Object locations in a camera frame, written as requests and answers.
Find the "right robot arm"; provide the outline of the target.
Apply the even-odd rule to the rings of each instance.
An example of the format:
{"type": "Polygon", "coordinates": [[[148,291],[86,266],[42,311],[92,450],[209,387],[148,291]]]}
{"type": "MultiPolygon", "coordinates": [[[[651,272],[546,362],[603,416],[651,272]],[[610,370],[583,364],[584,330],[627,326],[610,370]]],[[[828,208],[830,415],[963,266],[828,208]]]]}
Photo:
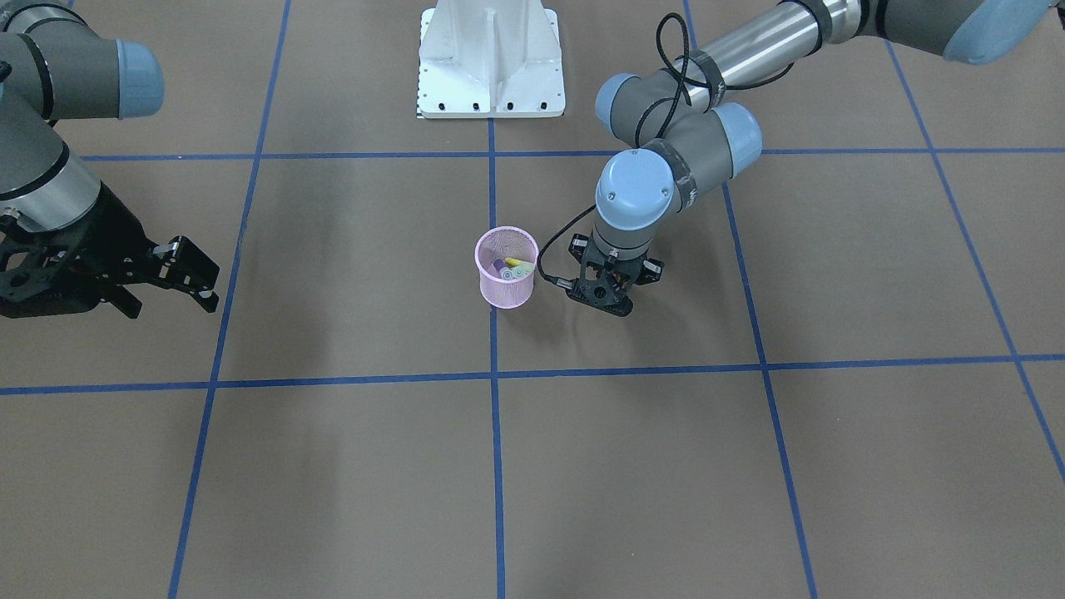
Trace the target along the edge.
{"type": "Polygon", "coordinates": [[[220,269],[186,236],[159,244],[58,133],[58,122],[129,119],[163,106],[155,53],[100,37],[72,9],[4,1],[2,27],[2,315],[80,314],[113,304],[130,319],[129,285],[176,290],[206,312],[220,269]]]}

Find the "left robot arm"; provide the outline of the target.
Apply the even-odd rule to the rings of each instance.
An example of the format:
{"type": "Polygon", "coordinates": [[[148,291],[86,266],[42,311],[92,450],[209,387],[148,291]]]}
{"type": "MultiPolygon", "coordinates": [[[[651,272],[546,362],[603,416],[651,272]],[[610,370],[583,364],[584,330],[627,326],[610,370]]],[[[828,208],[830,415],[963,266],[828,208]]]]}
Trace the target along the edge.
{"type": "Polygon", "coordinates": [[[760,124],[735,95],[777,81],[801,58],[876,37],[982,65],[1062,9],[1061,1],[780,1],[704,47],[682,33],[679,56],[657,48],[657,72],[619,72],[602,84],[599,122],[625,149],[602,168],[591,234],[569,244],[581,270],[548,280],[569,300],[629,315],[630,289],[662,276],[662,262],[649,256],[658,228],[760,159],[760,124]]]}

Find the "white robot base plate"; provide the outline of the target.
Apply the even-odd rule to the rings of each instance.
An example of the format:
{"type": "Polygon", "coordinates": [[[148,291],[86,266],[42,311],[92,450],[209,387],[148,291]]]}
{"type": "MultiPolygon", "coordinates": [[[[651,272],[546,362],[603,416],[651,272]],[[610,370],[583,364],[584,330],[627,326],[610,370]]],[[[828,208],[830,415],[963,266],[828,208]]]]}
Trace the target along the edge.
{"type": "Polygon", "coordinates": [[[419,118],[564,114],[559,18],[542,2],[438,1],[419,25],[419,118]]]}

